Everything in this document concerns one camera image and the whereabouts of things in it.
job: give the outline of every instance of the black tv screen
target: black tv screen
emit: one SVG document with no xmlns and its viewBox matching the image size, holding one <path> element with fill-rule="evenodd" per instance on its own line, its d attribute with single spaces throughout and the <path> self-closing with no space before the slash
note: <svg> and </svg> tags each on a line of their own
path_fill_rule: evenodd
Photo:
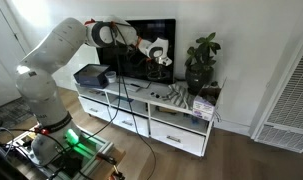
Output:
<svg viewBox="0 0 303 180">
<path fill-rule="evenodd" d="M 100 64 L 110 65 L 119 74 L 117 57 L 119 54 L 121 75 L 147 81 L 172 84 L 174 67 L 175 19 L 127 20 L 142 39 L 150 42 L 158 37 L 168 39 L 168 57 L 173 61 L 169 66 L 160 66 L 155 60 L 148 60 L 139 50 L 128 49 L 125 45 L 97 48 Z"/>
</svg>

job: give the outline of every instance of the open shelf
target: open shelf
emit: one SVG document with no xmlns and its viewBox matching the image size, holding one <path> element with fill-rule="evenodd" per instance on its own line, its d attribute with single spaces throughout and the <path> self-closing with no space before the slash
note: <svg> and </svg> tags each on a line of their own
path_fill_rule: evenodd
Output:
<svg viewBox="0 0 303 180">
<path fill-rule="evenodd" d="M 208 121 L 202 119 L 192 121 L 191 115 L 186 115 L 185 113 L 181 112 L 173 114 L 154 110 L 151 113 L 151 119 L 202 135 L 207 135 L 209 126 Z"/>
<path fill-rule="evenodd" d="M 111 102 L 111 106 L 115 108 L 118 107 L 118 98 L 114 99 Z M 134 113 L 144 117 L 148 117 L 148 111 L 146 111 L 146 103 L 133 100 L 131 102 L 131 107 Z M 119 108 L 131 112 L 129 102 L 127 102 L 126 100 L 120 100 Z"/>
<path fill-rule="evenodd" d="M 76 87 L 80 96 L 108 104 L 105 92 L 93 88 L 81 87 L 80 85 L 76 85 Z"/>
</svg>

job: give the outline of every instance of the white wall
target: white wall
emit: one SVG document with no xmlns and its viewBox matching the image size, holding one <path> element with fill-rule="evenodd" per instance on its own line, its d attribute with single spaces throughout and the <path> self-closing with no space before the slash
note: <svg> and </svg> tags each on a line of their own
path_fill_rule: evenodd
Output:
<svg viewBox="0 0 303 180">
<path fill-rule="evenodd" d="M 216 78 L 221 84 L 227 77 L 219 113 L 223 120 L 246 127 L 252 122 L 290 35 L 298 28 L 297 19 L 303 15 L 303 0 L 22 2 L 26 2 L 25 5 L 21 0 L 8 0 L 31 47 L 66 17 L 83 22 L 91 17 L 101 20 L 110 14 L 127 19 L 174 17 L 178 77 L 184 77 L 188 47 L 194 45 L 198 37 L 217 32 L 216 40 L 222 45 L 222 51 L 216 58 Z M 95 49 L 83 46 L 54 78 L 60 86 L 72 89 L 73 73 L 86 63 L 96 61 Z"/>
</svg>

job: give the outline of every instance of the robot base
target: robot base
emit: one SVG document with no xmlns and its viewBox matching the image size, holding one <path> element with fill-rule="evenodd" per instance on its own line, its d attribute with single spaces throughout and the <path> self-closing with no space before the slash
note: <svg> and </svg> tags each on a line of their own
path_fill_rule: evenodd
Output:
<svg viewBox="0 0 303 180">
<path fill-rule="evenodd" d="M 92 135 L 86 130 L 79 127 L 81 130 L 81 136 L 79 137 L 80 144 L 74 147 L 72 151 L 68 153 L 67 157 L 58 156 L 53 162 L 47 166 L 36 166 L 45 176 L 51 177 L 55 172 L 59 171 L 62 162 L 70 166 L 57 173 L 54 179 L 56 180 L 84 180 L 79 171 L 84 175 L 89 176 L 95 168 L 101 163 L 101 160 L 96 158 L 96 154 L 101 152 L 108 154 L 113 147 L 113 143 L 109 142 L 99 136 L 93 136 L 92 138 L 85 140 L 85 138 Z M 14 139 L 15 146 L 21 146 L 24 142 L 32 139 L 32 133 L 25 132 Z M 20 147 L 17 148 L 19 155 L 26 158 L 31 153 L 31 148 Z"/>
</svg>

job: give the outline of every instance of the white cabinet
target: white cabinet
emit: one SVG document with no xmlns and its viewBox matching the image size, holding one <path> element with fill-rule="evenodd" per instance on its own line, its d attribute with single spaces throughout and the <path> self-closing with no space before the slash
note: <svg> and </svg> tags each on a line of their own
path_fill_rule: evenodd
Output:
<svg viewBox="0 0 303 180">
<path fill-rule="evenodd" d="M 120 85 L 120 94 L 116 83 L 109 84 L 105 89 L 84 88 L 79 85 L 76 87 L 85 112 L 110 121 L 118 109 L 117 116 L 112 120 L 113 124 L 135 133 L 138 129 L 142 136 L 151 137 L 197 156 L 204 156 L 213 122 L 194 120 L 190 115 L 191 110 L 150 96 L 151 92 L 169 92 L 166 85 L 152 83 L 147 89 L 129 91 L 130 104 L 123 93 L 123 85 Z M 176 112 L 161 112 L 159 107 Z"/>
</svg>

